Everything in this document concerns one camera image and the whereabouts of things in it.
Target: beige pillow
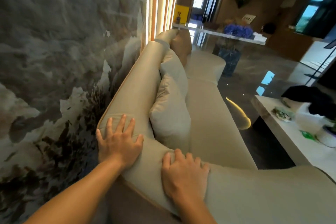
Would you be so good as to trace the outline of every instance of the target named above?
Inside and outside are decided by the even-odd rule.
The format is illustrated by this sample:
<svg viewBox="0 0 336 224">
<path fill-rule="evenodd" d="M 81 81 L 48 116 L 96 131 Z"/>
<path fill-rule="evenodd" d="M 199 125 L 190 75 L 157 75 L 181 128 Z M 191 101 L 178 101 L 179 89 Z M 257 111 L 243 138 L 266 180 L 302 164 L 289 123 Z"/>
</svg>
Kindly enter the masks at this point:
<svg viewBox="0 0 336 224">
<path fill-rule="evenodd" d="M 189 151 L 191 119 L 174 79 L 165 74 L 149 111 L 155 139 L 170 149 Z"/>
<path fill-rule="evenodd" d="M 170 43 L 170 48 L 176 53 L 183 66 L 187 64 L 187 56 L 191 53 L 191 47 L 190 33 L 186 29 L 180 29 Z"/>
<path fill-rule="evenodd" d="M 187 75 L 179 60 L 179 57 L 173 50 L 169 49 L 166 52 L 166 55 L 160 65 L 160 73 L 162 77 L 165 74 L 169 74 L 179 87 L 182 97 L 186 98 L 188 92 Z"/>
</svg>

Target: left hand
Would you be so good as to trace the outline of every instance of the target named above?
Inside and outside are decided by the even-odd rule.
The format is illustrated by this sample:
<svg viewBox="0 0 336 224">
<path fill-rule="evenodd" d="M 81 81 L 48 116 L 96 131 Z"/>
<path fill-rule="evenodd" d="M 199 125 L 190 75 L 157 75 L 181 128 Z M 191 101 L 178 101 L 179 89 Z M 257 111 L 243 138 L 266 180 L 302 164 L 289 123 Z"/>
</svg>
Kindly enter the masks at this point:
<svg viewBox="0 0 336 224">
<path fill-rule="evenodd" d="M 96 130 L 96 137 L 99 146 L 99 162 L 116 160 L 120 162 L 122 169 L 131 167 L 138 158 L 144 145 L 144 137 L 139 135 L 134 143 L 132 140 L 135 119 L 132 118 L 128 127 L 124 131 L 126 115 L 124 114 L 115 132 L 112 131 L 112 118 L 107 120 L 105 139 L 100 130 Z"/>
</svg>

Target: green packet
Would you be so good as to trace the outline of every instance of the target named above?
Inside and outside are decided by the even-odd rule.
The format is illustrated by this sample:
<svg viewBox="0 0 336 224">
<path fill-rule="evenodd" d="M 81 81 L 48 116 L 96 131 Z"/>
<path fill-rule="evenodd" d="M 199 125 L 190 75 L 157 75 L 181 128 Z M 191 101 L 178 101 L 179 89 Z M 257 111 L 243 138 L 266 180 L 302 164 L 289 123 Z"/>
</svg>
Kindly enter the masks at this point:
<svg viewBox="0 0 336 224">
<path fill-rule="evenodd" d="M 316 138 L 315 138 L 315 136 L 312 133 L 309 133 L 309 132 L 303 131 L 303 130 L 300 130 L 300 132 L 302 133 L 302 135 L 303 135 L 304 138 L 307 138 L 307 139 L 315 141 Z"/>
</svg>

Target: white coffee table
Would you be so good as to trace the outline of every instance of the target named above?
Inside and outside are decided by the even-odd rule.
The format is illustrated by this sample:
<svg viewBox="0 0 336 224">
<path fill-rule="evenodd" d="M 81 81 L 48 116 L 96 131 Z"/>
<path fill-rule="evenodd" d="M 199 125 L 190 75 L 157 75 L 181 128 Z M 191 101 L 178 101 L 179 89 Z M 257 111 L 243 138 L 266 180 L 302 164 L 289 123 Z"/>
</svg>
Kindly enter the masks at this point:
<svg viewBox="0 0 336 224">
<path fill-rule="evenodd" d="M 271 132 L 297 165 L 312 165 L 326 172 L 336 181 L 336 149 L 317 141 L 306 139 L 300 130 L 316 133 L 323 125 L 321 118 L 305 117 L 292 122 L 279 120 L 272 110 L 275 106 L 286 108 L 279 99 L 255 95 L 251 100 Z"/>
</svg>

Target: black cloth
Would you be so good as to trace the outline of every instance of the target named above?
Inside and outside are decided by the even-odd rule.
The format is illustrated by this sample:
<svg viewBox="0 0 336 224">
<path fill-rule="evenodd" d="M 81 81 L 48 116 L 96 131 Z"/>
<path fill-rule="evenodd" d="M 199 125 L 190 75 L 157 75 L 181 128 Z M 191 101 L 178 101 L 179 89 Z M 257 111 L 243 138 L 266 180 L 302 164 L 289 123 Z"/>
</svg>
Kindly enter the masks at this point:
<svg viewBox="0 0 336 224">
<path fill-rule="evenodd" d="M 308 107 L 309 113 L 326 116 L 330 120 L 336 119 L 336 104 L 334 100 L 317 87 L 305 85 L 289 87 L 281 97 L 293 101 L 311 103 Z"/>
</svg>

